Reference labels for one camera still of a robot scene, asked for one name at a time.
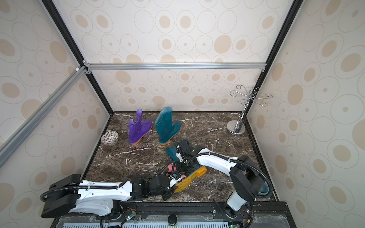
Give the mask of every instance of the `red wire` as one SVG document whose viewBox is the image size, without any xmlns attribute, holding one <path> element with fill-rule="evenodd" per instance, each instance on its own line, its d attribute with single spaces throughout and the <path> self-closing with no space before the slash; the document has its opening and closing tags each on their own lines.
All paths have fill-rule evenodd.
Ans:
<svg viewBox="0 0 365 228">
<path fill-rule="evenodd" d="M 241 210 L 241 211 L 244 211 L 244 212 L 246 212 L 247 214 L 249 214 L 251 217 L 252 217 L 252 215 L 250 214 L 250 213 L 248 213 L 247 211 L 245 211 L 245 210 Z"/>
<path fill-rule="evenodd" d="M 122 212 L 122 214 L 124 214 L 124 213 L 126 213 L 126 212 L 128 212 L 128 211 L 134 211 L 134 212 L 136 212 L 137 213 L 137 211 L 135 210 L 135 209 L 133 209 L 133 208 L 128 208 L 128 209 L 126 209 L 125 211 L 123 211 Z"/>
</svg>

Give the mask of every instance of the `patterned wallpaper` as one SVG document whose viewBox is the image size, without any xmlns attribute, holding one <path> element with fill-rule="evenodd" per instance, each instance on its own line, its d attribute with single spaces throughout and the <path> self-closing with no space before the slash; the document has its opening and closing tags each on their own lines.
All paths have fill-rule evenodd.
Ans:
<svg viewBox="0 0 365 228">
<path fill-rule="evenodd" d="M 265 62 L 292 0 L 54 0 L 90 63 Z"/>
<path fill-rule="evenodd" d="M 365 1 L 309 0 L 248 114 L 298 228 L 365 223 Z"/>
<path fill-rule="evenodd" d="M 236 85 L 250 90 L 261 69 L 94 70 L 114 111 L 241 111 Z"/>
<path fill-rule="evenodd" d="M 0 146 L 76 66 L 38 1 L 0 1 Z"/>
<path fill-rule="evenodd" d="M 0 227 L 49 228 L 39 196 L 87 165 L 109 114 L 82 76 L 0 168 Z"/>
</svg>

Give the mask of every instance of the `ventilation grille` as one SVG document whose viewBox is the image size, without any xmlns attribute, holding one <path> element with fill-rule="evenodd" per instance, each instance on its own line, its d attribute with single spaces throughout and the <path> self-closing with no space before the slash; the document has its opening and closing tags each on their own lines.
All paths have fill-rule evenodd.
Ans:
<svg viewBox="0 0 365 228">
<path fill-rule="evenodd" d="M 120 223 L 105 223 L 104 228 Z M 64 228 L 100 228 L 99 223 L 65 223 Z M 175 226 L 168 223 L 126 223 L 123 228 L 228 228 L 228 222 L 184 222 Z"/>
</svg>

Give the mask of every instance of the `round metal base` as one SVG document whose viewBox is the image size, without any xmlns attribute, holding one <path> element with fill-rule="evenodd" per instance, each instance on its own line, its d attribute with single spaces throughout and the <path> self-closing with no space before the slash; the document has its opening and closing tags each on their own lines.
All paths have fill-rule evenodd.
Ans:
<svg viewBox="0 0 365 228">
<path fill-rule="evenodd" d="M 242 135 L 246 128 L 243 122 L 239 122 L 237 120 L 231 120 L 227 123 L 228 131 L 235 136 Z"/>
</svg>

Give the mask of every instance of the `wire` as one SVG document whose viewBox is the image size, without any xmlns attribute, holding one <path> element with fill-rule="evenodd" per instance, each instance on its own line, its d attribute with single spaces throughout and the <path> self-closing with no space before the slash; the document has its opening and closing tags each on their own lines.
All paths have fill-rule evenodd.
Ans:
<svg viewBox="0 0 365 228">
<path fill-rule="evenodd" d="M 46 191 L 44 193 L 42 193 L 39 197 L 39 199 L 43 202 L 46 201 L 46 195 L 49 195 L 51 193 L 54 192 L 59 192 L 59 191 L 64 191 L 64 190 L 77 190 L 77 189 L 104 189 L 104 190 L 109 190 L 109 189 L 117 189 L 118 186 L 88 186 L 88 185 L 82 185 L 82 186 L 65 186 L 65 187 L 61 187 L 61 188 L 57 188 L 57 189 L 52 189 L 49 191 Z"/>
<path fill-rule="evenodd" d="M 104 226 L 103 226 L 103 217 L 102 216 L 100 216 L 100 228 L 104 228 Z"/>
<path fill-rule="evenodd" d="M 222 159 L 224 159 L 226 161 L 229 160 L 230 162 L 234 162 L 234 163 L 237 163 L 237 164 L 245 165 L 245 166 L 247 166 L 247 167 L 255 170 L 263 178 L 263 180 L 268 184 L 268 187 L 269 187 L 269 192 L 267 194 L 265 194 L 265 195 L 257 195 L 256 197 L 257 198 L 268 198 L 268 197 L 270 197 L 272 195 L 272 193 L 273 193 L 273 185 L 272 185 L 270 179 L 261 170 L 259 170 L 255 166 L 250 165 L 250 164 L 248 164 L 248 163 L 246 163 L 244 161 L 240 161 L 240 160 L 237 160 L 237 159 L 230 159 L 230 157 L 224 156 L 222 154 L 217 154 L 217 153 L 214 153 L 214 152 L 203 152 L 203 153 L 200 153 L 200 154 L 198 154 L 198 155 L 190 158 L 187 161 L 187 163 L 189 163 L 191 160 L 193 160 L 193 159 L 195 159 L 195 158 L 197 158 L 199 156 L 202 156 L 202 155 L 213 155 L 213 156 L 222 158 Z"/>
<path fill-rule="evenodd" d="M 240 211 L 246 212 L 247 214 L 249 214 L 252 217 L 252 215 L 250 213 L 248 213 L 247 211 L 245 211 L 245 210 L 240 210 Z"/>
<path fill-rule="evenodd" d="M 246 213 L 247 213 L 247 214 L 249 214 L 249 215 L 251 215 L 251 219 L 250 219 L 249 223 L 246 225 L 246 227 L 244 227 L 244 228 L 249 228 L 249 227 L 250 227 L 250 225 L 251 225 L 251 224 L 252 224 L 252 222 L 253 222 L 253 210 L 252 210 L 252 204 L 250 204 L 250 208 L 251 208 L 251 213 L 252 213 L 252 215 L 251 215 L 251 214 L 249 214 L 247 211 L 246 211 Z"/>
<path fill-rule="evenodd" d="M 137 211 L 135 210 L 135 209 L 133 209 L 133 208 L 128 208 L 128 209 L 126 209 L 125 211 L 123 211 L 123 212 L 121 212 L 121 214 L 124 214 L 124 213 L 126 213 L 126 212 L 129 212 L 129 211 L 134 211 L 135 213 L 137 213 Z M 108 227 L 108 228 L 120 228 L 120 227 L 122 227 L 122 225 L 124 224 L 124 223 L 126 223 L 128 220 L 124 220 L 123 222 L 121 222 L 121 224 L 119 224 L 119 225 L 115 225 L 115 226 L 111 226 L 111 227 Z M 100 228 L 104 228 L 103 227 L 103 216 L 100 216 Z"/>
<path fill-rule="evenodd" d="M 157 174 L 156 176 L 160 175 L 169 165 L 171 165 L 173 162 L 169 162 L 167 165 L 165 165 Z"/>
<path fill-rule="evenodd" d="M 175 162 L 172 162 L 171 176 L 174 177 Z"/>
</svg>

